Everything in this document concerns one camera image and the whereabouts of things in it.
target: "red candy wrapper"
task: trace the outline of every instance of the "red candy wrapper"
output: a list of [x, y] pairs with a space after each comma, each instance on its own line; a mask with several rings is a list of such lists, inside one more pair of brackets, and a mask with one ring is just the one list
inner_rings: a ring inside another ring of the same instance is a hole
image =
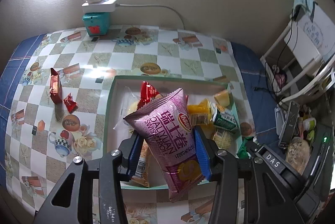
[[64, 104], [69, 113], [73, 112], [73, 110], [77, 107], [77, 103], [73, 101], [71, 93], [69, 93], [68, 96], [64, 98]]
[[157, 92], [157, 90], [151, 84], [143, 81], [141, 87], [140, 101], [137, 104], [137, 109], [140, 109], [145, 104], [159, 97], [162, 97], [162, 95]]
[[54, 68], [50, 69], [51, 80], [50, 80], [50, 97], [55, 104], [62, 102], [62, 84], [59, 79], [59, 74]]

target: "teal box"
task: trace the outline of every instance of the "teal box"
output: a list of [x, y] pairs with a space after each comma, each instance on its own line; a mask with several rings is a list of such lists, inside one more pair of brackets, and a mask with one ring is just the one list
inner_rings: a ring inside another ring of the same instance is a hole
[[109, 12], [86, 13], [83, 21], [89, 36], [106, 35], [110, 25]]

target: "tablecloth pattern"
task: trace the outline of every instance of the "tablecloth pattern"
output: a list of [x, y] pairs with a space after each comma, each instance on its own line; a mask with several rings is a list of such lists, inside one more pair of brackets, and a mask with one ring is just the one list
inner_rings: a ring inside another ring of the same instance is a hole
[[[250, 105], [229, 41], [154, 26], [114, 25], [107, 35], [96, 38], [89, 37], [83, 27], [61, 30], [44, 36], [14, 95], [5, 136], [9, 193], [33, 214], [76, 155], [86, 160], [102, 157], [113, 77], [151, 75], [152, 66], [159, 70], [156, 76], [229, 82], [242, 135], [254, 133]], [[63, 128], [69, 115], [65, 105], [55, 109], [49, 97], [51, 67], [60, 73], [62, 97], [71, 93], [78, 103], [73, 115], [79, 128], [70, 137]], [[67, 157], [55, 150], [53, 132], [69, 141], [71, 153]], [[98, 223], [97, 183], [93, 190], [93, 218]], [[214, 192], [214, 183], [198, 185], [180, 201], [170, 203], [167, 189], [123, 189], [131, 224], [207, 223]]]

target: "purple snack bag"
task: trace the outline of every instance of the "purple snack bag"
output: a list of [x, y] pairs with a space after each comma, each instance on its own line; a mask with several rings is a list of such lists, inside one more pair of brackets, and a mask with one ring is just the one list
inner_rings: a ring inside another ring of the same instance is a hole
[[170, 201], [178, 200], [204, 178], [182, 88], [155, 99], [124, 119], [148, 143], [169, 187]]

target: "metal screw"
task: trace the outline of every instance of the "metal screw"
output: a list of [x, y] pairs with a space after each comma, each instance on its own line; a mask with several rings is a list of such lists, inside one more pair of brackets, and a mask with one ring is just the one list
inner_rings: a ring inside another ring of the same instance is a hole
[[260, 158], [260, 157], [256, 157], [256, 158], [254, 158], [254, 162], [257, 163], [257, 164], [262, 164], [263, 163], [263, 159]]
[[112, 151], [111, 151], [111, 155], [112, 156], [117, 156], [117, 155], [119, 155], [120, 154], [120, 150], [118, 150], [118, 149], [113, 149]]
[[220, 156], [226, 156], [227, 155], [227, 151], [224, 150], [224, 149], [219, 149], [217, 151], [217, 154], [220, 155]]
[[74, 158], [73, 158], [73, 162], [74, 162], [75, 164], [81, 164], [81, 163], [83, 162], [83, 158], [80, 157], [80, 156], [74, 157]]

